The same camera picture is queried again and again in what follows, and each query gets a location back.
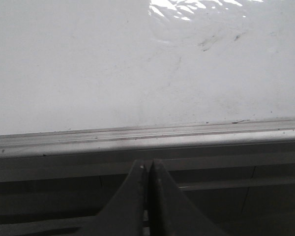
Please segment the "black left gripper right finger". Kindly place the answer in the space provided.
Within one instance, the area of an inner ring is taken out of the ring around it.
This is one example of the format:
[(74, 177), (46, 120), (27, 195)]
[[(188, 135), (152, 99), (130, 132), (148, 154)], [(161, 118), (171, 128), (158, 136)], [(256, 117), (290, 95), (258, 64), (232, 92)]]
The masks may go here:
[(225, 236), (178, 188), (160, 159), (148, 180), (148, 217), (152, 236)]

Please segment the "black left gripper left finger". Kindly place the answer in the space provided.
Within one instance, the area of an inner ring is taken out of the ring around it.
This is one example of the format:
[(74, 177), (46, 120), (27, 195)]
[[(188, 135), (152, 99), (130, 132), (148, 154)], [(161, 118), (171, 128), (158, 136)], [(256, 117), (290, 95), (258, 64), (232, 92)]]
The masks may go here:
[(108, 204), (77, 232), (77, 236), (142, 236), (148, 173), (136, 160)]

